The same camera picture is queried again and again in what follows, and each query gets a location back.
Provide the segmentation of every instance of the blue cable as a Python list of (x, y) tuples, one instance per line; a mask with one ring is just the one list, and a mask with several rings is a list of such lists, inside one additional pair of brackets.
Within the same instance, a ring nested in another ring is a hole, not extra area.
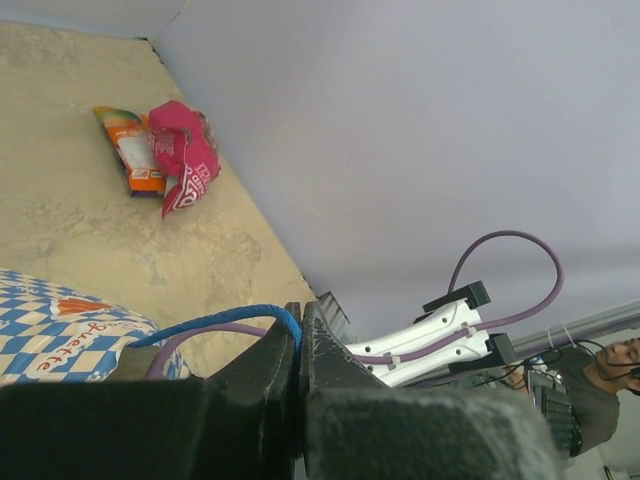
[(178, 325), (174, 325), (173, 327), (159, 330), (154, 334), (130, 343), (127, 346), (133, 348), (148, 347), (155, 343), (161, 342), (162, 340), (171, 338), (178, 333), (195, 330), (202, 327), (209, 327), (211, 325), (232, 323), (237, 320), (244, 320), (247, 318), (255, 317), (273, 317), (276, 319), (276, 321), (284, 324), (289, 332), (291, 332), (291, 336), (293, 337), (296, 355), (300, 354), (300, 349), (302, 346), (302, 330), (300, 329), (298, 322), (296, 322), (296, 320), (293, 318), (293, 315), (291, 315), (291, 313), (284, 308), (269, 304), (236, 307), (230, 310), (225, 310), (224, 312), (215, 313), (213, 315), (205, 315), (204, 317), (194, 318), (193, 320), (188, 320)]

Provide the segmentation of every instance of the beige tabletop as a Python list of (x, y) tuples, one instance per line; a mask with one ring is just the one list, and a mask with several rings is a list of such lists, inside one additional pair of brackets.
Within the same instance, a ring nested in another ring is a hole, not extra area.
[[(0, 93), (1, 267), (161, 326), (313, 299), (224, 158), (205, 198), (165, 221), (161, 200), (128, 196), (92, 109), (146, 113), (184, 101), (147, 42), (0, 23)], [(196, 374), (208, 375), (254, 341), (212, 333), (181, 350)]]

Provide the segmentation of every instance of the person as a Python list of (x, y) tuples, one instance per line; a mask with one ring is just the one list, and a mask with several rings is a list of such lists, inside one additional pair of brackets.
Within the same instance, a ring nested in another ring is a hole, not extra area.
[[(618, 393), (640, 395), (640, 338), (616, 342), (591, 353), (583, 346), (568, 346), (542, 356), (550, 369), (558, 371), (567, 387), (574, 414), (582, 432), (583, 454), (608, 441), (618, 426)], [(518, 371), (511, 372), (512, 385), (523, 385)], [(519, 391), (528, 393), (526, 388)]]

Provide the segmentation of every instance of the purple cable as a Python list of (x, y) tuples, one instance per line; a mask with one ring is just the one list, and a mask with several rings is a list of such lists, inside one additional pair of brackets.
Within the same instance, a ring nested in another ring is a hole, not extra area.
[(208, 327), (197, 328), (195, 330), (189, 330), (188, 332), (182, 332), (175, 335), (167, 341), (167, 343), (160, 349), (149, 365), (146, 378), (148, 380), (158, 380), (164, 378), (164, 365), (169, 360), (169, 357), (178, 346), (193, 337), (194, 335), (200, 335), (205, 332), (237, 332), (246, 333), (248, 335), (254, 335), (256, 337), (264, 336), (267, 331), (264, 328), (252, 327), (251, 325), (244, 325), (242, 323), (226, 323), (222, 325), (210, 325)]
[[(547, 245), (545, 242), (540, 240), (538, 237), (531, 235), (529, 233), (519, 232), (518, 230), (499, 230), (497, 232), (488, 233), (487, 235), (480, 237), (478, 240), (473, 242), (469, 248), (465, 250), (465, 252), (462, 254), (462, 257), (460, 257), (460, 260), (458, 260), (458, 264), (456, 265), (456, 268), (453, 270), (453, 275), (451, 275), (451, 281), (449, 282), (449, 288), (447, 290), (447, 293), (451, 293), (455, 289), (456, 281), (458, 280), (458, 276), (460, 275), (462, 266), (464, 265), (464, 262), (467, 261), (471, 253), (473, 253), (473, 251), (476, 248), (478, 248), (487, 240), (491, 240), (492, 238), (497, 238), (497, 237), (520, 237), (520, 238), (524, 238), (525, 240), (529, 240), (535, 243), (536, 245), (538, 245), (540, 248), (542, 248), (549, 255), (549, 257), (551, 257), (551, 260), (553, 261), (553, 264), (556, 267), (556, 283), (551, 289), (551, 291), (549, 292), (549, 294), (537, 305), (521, 313), (518, 313), (516, 315), (511, 315), (508, 317), (499, 318), (497, 320), (492, 320), (490, 322), (474, 325), (474, 327), (478, 331), (489, 330), (491, 328), (504, 327), (506, 325), (511, 325), (513, 323), (520, 322), (526, 318), (529, 318), (535, 315), (536, 313), (540, 313), (558, 297), (558, 295), (560, 294), (560, 290), (562, 290), (562, 285), (564, 284), (564, 270), (560, 263), (560, 259), (558, 258), (556, 253), (551, 249), (551, 247), (549, 247), (549, 245)], [(459, 340), (462, 337), (465, 337), (466, 335), (467, 335), (466, 330), (458, 330), (457, 332), (454, 332), (451, 335), (441, 340), (438, 340), (436, 343), (432, 345), (421, 348), (420, 350), (416, 350), (415, 352), (398, 355), (398, 358), (400, 359), (401, 362), (410, 362), (412, 360), (417, 360), (418, 358), (421, 358), (421, 357), (426, 357), (427, 355), (431, 355), (432, 353), (437, 352), (441, 348), (444, 348), (447, 345), (450, 345), (451, 343), (455, 342), (456, 340)], [(391, 356), (368, 356), (368, 355), (354, 355), (354, 356), (357, 360), (361, 361), (362, 363), (367, 363), (369, 365), (389, 365), (393, 362), (393, 357)]]

